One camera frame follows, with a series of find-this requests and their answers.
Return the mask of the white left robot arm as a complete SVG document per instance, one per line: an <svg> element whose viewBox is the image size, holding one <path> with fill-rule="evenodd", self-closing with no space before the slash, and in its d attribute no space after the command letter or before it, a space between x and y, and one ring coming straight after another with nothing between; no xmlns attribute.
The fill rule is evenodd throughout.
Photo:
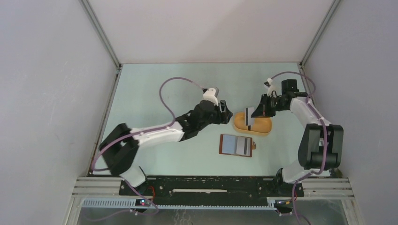
<svg viewBox="0 0 398 225"><path fill-rule="evenodd" d="M122 177L135 194L143 195L148 191L146 175L140 166L133 165L139 149L191 139L208 125L228 124L232 116L224 100L218 105L202 100L194 109L176 117L171 125L131 129L121 123L99 146L99 157L106 164L104 171Z"/></svg>

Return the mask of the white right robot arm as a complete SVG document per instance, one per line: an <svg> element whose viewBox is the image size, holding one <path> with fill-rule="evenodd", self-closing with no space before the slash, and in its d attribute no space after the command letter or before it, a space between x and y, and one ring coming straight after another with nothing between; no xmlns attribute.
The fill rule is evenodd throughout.
<svg viewBox="0 0 398 225"><path fill-rule="evenodd" d="M300 92L293 79L282 81L282 92L277 95L273 80L264 83L267 92L261 96L259 105L251 118L270 118L277 112L290 111L304 128L298 148L298 157L292 164L281 169L281 178L273 183L279 196L287 195L291 183L301 182L311 175L337 168L341 163L344 129L333 125L315 108L310 95Z"/></svg>

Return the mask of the brown leather card holder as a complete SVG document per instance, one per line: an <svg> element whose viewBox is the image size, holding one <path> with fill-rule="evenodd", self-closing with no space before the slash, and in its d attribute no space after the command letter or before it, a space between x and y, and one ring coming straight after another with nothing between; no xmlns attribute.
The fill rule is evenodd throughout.
<svg viewBox="0 0 398 225"><path fill-rule="evenodd" d="M220 135L219 154L251 158L256 143L251 137Z"/></svg>

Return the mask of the silver VIP card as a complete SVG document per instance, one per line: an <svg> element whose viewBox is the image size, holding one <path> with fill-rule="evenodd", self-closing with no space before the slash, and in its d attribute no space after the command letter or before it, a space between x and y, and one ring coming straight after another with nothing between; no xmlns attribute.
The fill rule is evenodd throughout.
<svg viewBox="0 0 398 225"><path fill-rule="evenodd" d="M245 125L247 126L247 130L251 130L252 126L255 123L255 119L252 118L252 113L254 112L254 107L245 108Z"/></svg>

